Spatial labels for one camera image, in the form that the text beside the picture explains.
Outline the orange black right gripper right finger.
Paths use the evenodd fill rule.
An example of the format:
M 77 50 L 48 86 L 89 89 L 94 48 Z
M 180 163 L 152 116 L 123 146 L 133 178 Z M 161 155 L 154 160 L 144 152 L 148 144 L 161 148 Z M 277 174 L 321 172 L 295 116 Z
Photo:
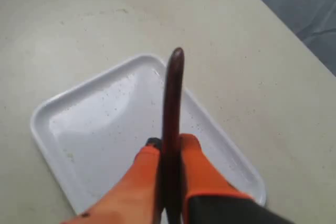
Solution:
M 182 134 L 184 223 L 289 223 L 232 186 L 204 155 L 192 134 Z

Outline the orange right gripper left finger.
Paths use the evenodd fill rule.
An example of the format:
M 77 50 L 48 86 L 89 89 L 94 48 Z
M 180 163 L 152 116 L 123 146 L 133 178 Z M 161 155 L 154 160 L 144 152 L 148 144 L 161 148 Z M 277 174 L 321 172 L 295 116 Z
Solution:
M 63 223 L 160 223 L 161 148 L 149 138 L 123 177 L 89 209 Z

